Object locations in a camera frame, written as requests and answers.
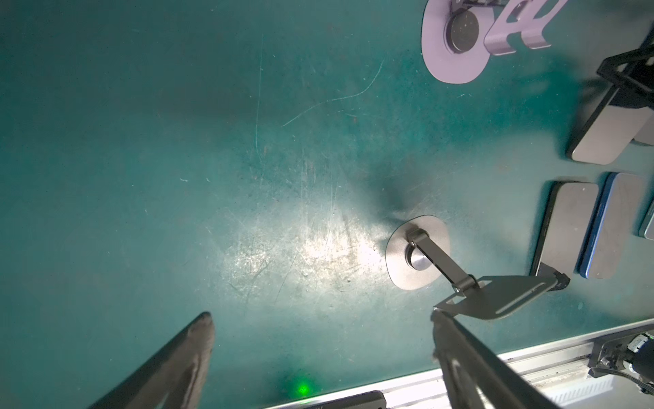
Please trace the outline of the purple round phone stand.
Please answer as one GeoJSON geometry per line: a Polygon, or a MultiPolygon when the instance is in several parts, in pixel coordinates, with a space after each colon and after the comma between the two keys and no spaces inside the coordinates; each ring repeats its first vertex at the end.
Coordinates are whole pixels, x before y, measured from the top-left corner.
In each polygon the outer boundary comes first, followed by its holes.
{"type": "Polygon", "coordinates": [[[528,49],[546,49],[548,23],[565,0],[427,1],[421,30],[427,70],[442,83],[464,85],[485,70],[492,56],[514,54],[509,37],[519,35],[528,49]]]}

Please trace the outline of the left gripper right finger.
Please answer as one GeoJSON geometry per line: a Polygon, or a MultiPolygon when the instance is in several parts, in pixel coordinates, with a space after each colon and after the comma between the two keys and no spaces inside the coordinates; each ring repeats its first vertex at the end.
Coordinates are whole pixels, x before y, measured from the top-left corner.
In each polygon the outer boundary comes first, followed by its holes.
{"type": "Polygon", "coordinates": [[[431,315],[434,358],[439,361],[453,408],[555,408],[452,316],[431,315]]]}

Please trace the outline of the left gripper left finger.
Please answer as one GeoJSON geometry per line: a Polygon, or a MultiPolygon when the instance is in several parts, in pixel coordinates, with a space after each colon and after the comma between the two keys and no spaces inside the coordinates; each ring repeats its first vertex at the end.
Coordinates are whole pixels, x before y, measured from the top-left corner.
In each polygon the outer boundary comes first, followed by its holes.
{"type": "Polygon", "coordinates": [[[196,408],[215,343],[209,312],[198,315],[93,408],[196,408]]]}

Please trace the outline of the blue edged phone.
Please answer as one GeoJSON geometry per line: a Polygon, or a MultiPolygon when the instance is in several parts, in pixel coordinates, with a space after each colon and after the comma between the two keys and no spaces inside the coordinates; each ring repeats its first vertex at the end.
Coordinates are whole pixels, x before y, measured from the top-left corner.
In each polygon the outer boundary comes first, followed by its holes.
{"type": "Polygon", "coordinates": [[[601,192],[579,268],[585,279],[609,279],[618,271],[645,191],[642,177],[611,172],[601,192]]]}

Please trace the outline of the black phone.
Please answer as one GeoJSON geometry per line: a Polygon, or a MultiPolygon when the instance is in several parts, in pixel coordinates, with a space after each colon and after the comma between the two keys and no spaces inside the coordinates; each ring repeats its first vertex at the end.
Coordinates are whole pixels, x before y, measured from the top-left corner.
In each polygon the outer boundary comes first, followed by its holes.
{"type": "Polygon", "coordinates": [[[646,240],[654,240],[654,200],[650,203],[647,213],[640,225],[639,236],[646,240]]]}
{"type": "Polygon", "coordinates": [[[532,275],[575,274],[598,195],[595,183],[554,183],[536,242],[532,275]]]}
{"type": "Polygon", "coordinates": [[[586,164],[609,165],[632,141],[652,146],[653,109],[613,85],[589,118],[572,132],[566,156],[586,164]]]}

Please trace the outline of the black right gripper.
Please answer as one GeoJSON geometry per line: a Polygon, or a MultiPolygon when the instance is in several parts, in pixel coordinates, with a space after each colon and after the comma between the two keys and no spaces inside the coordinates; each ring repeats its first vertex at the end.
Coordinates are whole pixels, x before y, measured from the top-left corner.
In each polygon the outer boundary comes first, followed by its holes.
{"type": "Polygon", "coordinates": [[[615,90],[615,107],[653,109],[653,27],[638,49],[607,57],[597,74],[615,90]]]}

